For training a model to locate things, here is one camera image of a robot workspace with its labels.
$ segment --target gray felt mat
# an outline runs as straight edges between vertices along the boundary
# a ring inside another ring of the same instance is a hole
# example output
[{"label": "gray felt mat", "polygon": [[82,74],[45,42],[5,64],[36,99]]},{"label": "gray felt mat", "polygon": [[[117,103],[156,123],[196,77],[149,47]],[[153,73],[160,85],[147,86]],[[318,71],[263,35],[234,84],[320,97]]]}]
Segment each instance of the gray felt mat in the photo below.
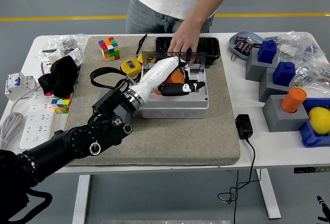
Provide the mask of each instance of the gray felt mat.
[{"label": "gray felt mat", "polygon": [[[103,62],[98,41],[91,37],[79,74],[66,130],[82,126],[92,114],[102,89],[90,83],[90,73],[99,67],[120,68],[129,58],[136,58],[142,36],[115,36],[121,59]],[[154,50],[155,37],[147,37],[142,50]],[[204,119],[143,119],[135,112],[133,132],[119,146],[110,147],[96,157],[75,160],[69,166],[108,165],[232,165],[240,158],[235,120],[221,59],[206,69],[209,109]],[[97,78],[115,85],[122,76],[107,74]]]}]

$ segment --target white cable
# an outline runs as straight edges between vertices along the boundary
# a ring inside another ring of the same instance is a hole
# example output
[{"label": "white cable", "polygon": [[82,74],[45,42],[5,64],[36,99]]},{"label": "white cable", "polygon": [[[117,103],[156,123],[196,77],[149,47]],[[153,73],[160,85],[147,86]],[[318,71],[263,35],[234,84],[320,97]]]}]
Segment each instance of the white cable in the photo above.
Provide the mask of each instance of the white cable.
[{"label": "white cable", "polygon": [[27,94],[36,91],[40,86],[29,90],[25,94],[21,95],[12,105],[10,114],[5,118],[0,128],[0,149],[6,149],[13,137],[24,127],[25,117],[22,113],[13,112],[16,104]]}]

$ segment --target gray floor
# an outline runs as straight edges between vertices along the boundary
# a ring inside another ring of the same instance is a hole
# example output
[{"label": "gray floor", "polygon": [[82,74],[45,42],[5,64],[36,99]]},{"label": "gray floor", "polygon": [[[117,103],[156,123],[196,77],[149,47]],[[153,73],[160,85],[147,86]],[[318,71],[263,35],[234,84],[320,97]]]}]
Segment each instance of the gray floor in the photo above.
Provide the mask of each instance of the gray floor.
[{"label": "gray floor", "polygon": [[[129,0],[0,0],[0,18],[123,15]],[[225,0],[217,13],[330,12],[329,0]],[[329,16],[215,18],[211,32],[306,31],[330,55]],[[35,37],[61,34],[124,33],[125,20],[0,22],[0,80],[19,72]],[[0,95],[0,113],[8,99]],[[316,223],[316,201],[330,204],[329,173],[293,174],[270,169],[282,219],[268,220],[258,183],[240,191],[237,223]],[[234,204],[217,199],[235,183],[235,171],[139,173],[93,176],[86,223],[105,219],[229,219]],[[247,171],[241,172],[241,180]],[[78,176],[55,175],[37,188],[54,195],[51,206],[30,223],[72,223]]]}]

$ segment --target white robotic hand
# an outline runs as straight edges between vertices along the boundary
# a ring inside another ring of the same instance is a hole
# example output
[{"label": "white robotic hand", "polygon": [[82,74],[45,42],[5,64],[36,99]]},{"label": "white robotic hand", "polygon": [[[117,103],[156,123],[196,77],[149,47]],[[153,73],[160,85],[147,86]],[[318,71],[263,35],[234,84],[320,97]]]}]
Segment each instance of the white robotic hand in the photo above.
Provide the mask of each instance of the white robotic hand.
[{"label": "white robotic hand", "polygon": [[187,95],[205,86],[204,82],[162,83],[177,68],[183,68],[189,74],[188,62],[179,57],[171,57],[158,61],[136,85],[130,86],[126,96],[137,106],[144,105],[149,95],[159,90],[163,96]]}]

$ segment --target black power adapter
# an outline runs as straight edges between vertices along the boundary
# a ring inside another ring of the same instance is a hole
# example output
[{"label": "black power adapter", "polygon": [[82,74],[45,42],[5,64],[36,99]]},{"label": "black power adapter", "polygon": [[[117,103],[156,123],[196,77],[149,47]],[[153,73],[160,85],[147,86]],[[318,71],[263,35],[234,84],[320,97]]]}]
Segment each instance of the black power adapter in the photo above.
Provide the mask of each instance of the black power adapter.
[{"label": "black power adapter", "polygon": [[248,114],[238,114],[235,119],[236,128],[240,139],[250,138],[253,134],[253,129]]}]

